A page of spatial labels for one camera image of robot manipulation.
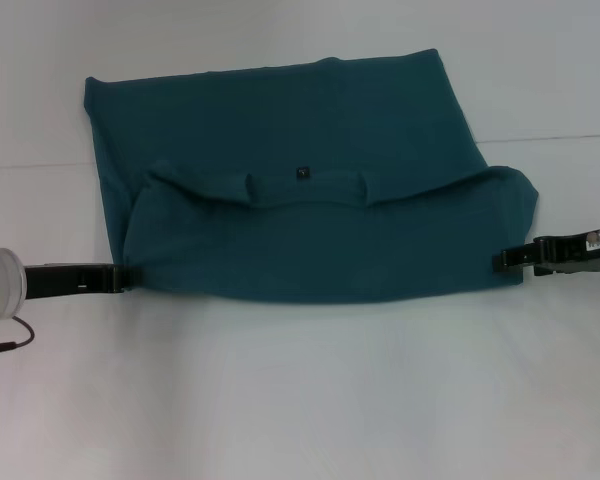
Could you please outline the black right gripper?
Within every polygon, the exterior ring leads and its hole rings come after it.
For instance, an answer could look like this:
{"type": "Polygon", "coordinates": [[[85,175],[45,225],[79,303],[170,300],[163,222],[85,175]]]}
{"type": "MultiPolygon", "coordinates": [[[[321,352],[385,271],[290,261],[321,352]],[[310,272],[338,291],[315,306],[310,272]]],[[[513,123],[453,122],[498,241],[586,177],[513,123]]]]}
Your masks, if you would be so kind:
{"type": "Polygon", "coordinates": [[[504,249],[492,257],[494,273],[510,273],[529,266],[533,266],[535,276],[600,272],[600,230],[538,237],[534,245],[504,249]]]}

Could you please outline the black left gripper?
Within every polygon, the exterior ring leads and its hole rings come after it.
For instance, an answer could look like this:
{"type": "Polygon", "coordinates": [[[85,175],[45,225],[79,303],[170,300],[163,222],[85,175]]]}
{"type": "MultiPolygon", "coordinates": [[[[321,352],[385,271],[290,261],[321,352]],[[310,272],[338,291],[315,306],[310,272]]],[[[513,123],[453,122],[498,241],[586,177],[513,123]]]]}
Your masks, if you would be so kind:
{"type": "Polygon", "coordinates": [[[131,291],[141,284],[137,268],[111,264],[27,266],[26,300],[81,294],[113,294],[131,291]]]}

